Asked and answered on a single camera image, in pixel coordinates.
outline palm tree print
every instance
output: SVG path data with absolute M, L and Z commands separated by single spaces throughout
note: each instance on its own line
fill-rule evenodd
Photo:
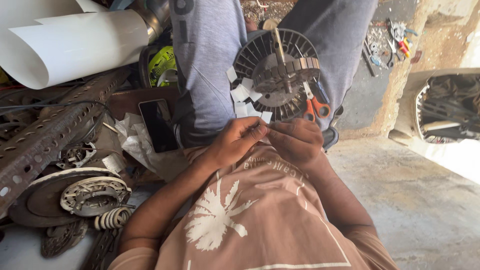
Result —
M 188 243 L 192 243 L 198 240 L 195 244 L 197 249 L 213 250 L 220 246 L 222 243 L 223 235 L 227 232 L 227 227 L 234 229 L 241 237 L 247 235 L 247 230 L 241 224 L 233 222 L 231 217 L 242 213 L 245 209 L 252 206 L 255 201 L 248 201 L 243 203 L 239 207 L 235 208 L 239 196 L 242 191 L 237 194 L 239 180 L 237 180 L 233 187 L 230 189 L 230 193 L 225 196 L 225 204 L 220 202 L 220 184 L 222 179 L 216 183 L 216 194 L 208 188 L 204 194 L 205 199 L 198 199 L 195 203 L 199 205 L 195 210 L 188 213 L 188 217 L 193 215 L 203 215 L 198 218 L 194 218 L 189 222 L 184 229 L 187 230 Z

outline perforated metal angle bar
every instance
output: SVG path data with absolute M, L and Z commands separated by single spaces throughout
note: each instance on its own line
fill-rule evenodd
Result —
M 126 80 L 130 71 L 119 68 L 104 73 L 74 89 L 62 102 L 95 100 L 105 103 Z M 0 213 L 73 139 L 84 123 L 98 117 L 103 106 L 82 103 L 51 107 L 45 117 L 25 128 L 0 147 Z

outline foot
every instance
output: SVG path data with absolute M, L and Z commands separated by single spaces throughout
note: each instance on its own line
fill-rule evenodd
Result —
M 252 19 L 250 19 L 247 16 L 244 16 L 244 18 L 245 18 L 245 28 L 247 29 L 247 34 L 250 32 L 256 31 L 258 29 L 257 24 Z

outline white spring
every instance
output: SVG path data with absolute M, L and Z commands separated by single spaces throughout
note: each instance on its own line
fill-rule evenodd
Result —
M 104 229 L 120 229 L 127 223 L 128 218 L 132 215 L 132 211 L 126 207 L 115 208 L 96 216 L 94 221 L 95 229 L 98 231 Z

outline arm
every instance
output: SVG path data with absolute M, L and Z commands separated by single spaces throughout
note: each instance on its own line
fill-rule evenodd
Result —
M 267 136 L 283 159 L 308 174 L 328 220 L 343 235 L 355 230 L 377 235 L 367 210 L 337 176 L 322 152 L 324 139 L 314 122 L 296 118 L 288 123 L 273 123 Z
M 133 213 L 123 228 L 119 254 L 136 247 L 158 250 L 161 236 L 185 201 L 216 170 L 240 160 L 266 132 L 259 117 L 230 120 L 203 155 Z

